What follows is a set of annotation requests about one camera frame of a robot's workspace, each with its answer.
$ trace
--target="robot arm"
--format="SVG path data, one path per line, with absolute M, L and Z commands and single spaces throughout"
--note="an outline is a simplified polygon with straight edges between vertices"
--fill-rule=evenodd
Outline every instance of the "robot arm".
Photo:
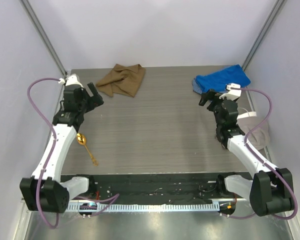
M 218 178 L 219 184 L 222 185 L 220 190 L 238 194 L 250 201 L 252 209 L 258 216 L 293 210 L 294 202 L 287 188 L 246 147 L 245 133 L 237 125 L 238 104 L 236 101 L 240 97 L 241 91 L 232 88 L 240 88 L 240 86 L 234 83 L 227 85 L 226 89 L 229 92 L 223 94 L 210 89 L 207 93 L 202 94 L 199 105 L 204 106 L 210 101 L 207 109 L 214 114 L 218 141 L 237 156 L 253 180 L 236 174 L 220 175 Z M 265 163 L 275 169 L 293 190 L 291 172 L 286 168 L 278 168 L 251 144 L 249 146 Z
M 61 183 L 61 170 L 69 147 L 84 121 L 84 114 L 101 106 L 104 102 L 93 83 L 88 84 L 93 94 L 90 96 L 75 74 L 70 75 L 64 85 L 63 101 L 60 103 L 61 108 L 52 121 L 57 140 L 45 168 L 40 189 L 40 203 L 44 212 L 64 213 L 69 200 L 86 192 L 95 192 L 94 181 L 91 178 L 77 176 Z M 20 182 L 23 198 L 31 211 L 38 210 L 35 192 L 41 170 L 53 141 L 54 136 L 51 135 L 39 165 L 30 178 L 23 178 Z

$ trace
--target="gray wood-grain tabletop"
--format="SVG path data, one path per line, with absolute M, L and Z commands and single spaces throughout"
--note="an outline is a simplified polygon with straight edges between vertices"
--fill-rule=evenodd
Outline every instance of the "gray wood-grain tabletop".
M 135 98 L 101 93 L 104 105 L 84 115 L 79 132 L 99 161 L 73 141 L 62 174 L 143 174 L 247 171 L 216 139 L 214 115 L 198 105 L 192 80 L 222 66 L 147 67 Z M 110 69 L 74 69 L 96 83 Z M 250 109 L 243 92 L 240 107 Z

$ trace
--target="white wall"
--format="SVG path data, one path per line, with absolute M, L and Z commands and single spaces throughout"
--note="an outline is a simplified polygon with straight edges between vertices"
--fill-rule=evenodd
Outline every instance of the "white wall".
M 275 0 L 30 0 L 66 69 L 242 64 Z
M 273 161 L 293 174 L 300 222 L 300 0 L 288 0 L 247 69 L 251 87 L 273 100 L 269 119 Z M 252 95 L 264 116 L 268 103 Z
M 19 1 L 0 1 L 0 240 L 12 239 L 19 183 L 31 176 L 47 142 L 49 129 L 27 99 L 28 85 L 43 77 L 61 74 Z M 38 107 L 52 119 L 59 86 L 43 83 L 33 90 Z

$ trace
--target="spoon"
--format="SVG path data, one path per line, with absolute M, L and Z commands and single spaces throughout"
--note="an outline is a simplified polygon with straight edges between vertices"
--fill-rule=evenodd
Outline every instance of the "spoon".
M 82 133 L 77 133 L 76 134 L 76 140 L 80 145 L 83 145 L 85 147 L 85 149 L 88 151 L 93 165 L 98 166 L 98 164 L 99 164 L 98 161 L 95 159 L 95 157 L 92 155 L 92 153 L 89 151 L 89 149 L 87 147 L 87 138 L 86 138 L 86 136 L 83 135 Z

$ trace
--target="metal frame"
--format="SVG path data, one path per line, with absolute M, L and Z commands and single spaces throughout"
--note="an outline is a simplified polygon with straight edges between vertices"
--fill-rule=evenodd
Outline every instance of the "metal frame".
M 13 240 L 25 240 L 32 214 L 31 211 L 28 210 L 28 207 L 24 201 L 21 201 L 20 205 L 22 205 L 22 209 L 19 214 L 20 220 L 14 233 Z
M 247 67 L 250 64 L 252 58 L 255 56 L 256 51 L 260 47 L 260 45 L 261 45 L 262 41 L 264 40 L 266 34 L 269 32 L 270 27 L 274 23 L 275 19 L 279 15 L 281 9 L 283 8 L 283 6 L 286 2 L 287 2 L 287 0 L 277 0 L 276 3 L 274 4 L 268 18 L 266 19 L 263 27 L 261 28 L 261 31 L 260 31 L 258 37 L 254 41 L 248 56 L 246 57 L 246 59 L 243 62 L 243 65 L 242 65 L 243 71 L 247 70 Z
M 97 209 L 80 209 L 83 203 L 89 203 L 86 200 L 72 200 L 69 202 L 66 212 L 94 213 L 104 209 L 107 204 L 97 203 Z M 150 213 L 150 212 L 218 212 L 220 205 L 218 201 L 212 200 L 209 204 L 162 204 L 162 205 L 137 205 L 137 204 L 112 204 L 105 213 Z
M 28 17 L 30 18 L 34 28 L 36 29 L 38 35 L 42 39 L 44 45 L 46 46 L 48 52 L 50 53 L 52 59 L 54 60 L 55 64 L 59 68 L 61 74 L 63 77 L 67 76 L 67 71 L 64 68 L 62 62 L 60 61 L 60 58 L 58 57 L 54 47 L 52 46 L 44 28 L 42 27 L 35 11 L 33 10 L 31 4 L 29 3 L 28 0 L 19 0 L 21 5 L 23 6 L 25 12 L 27 13 Z

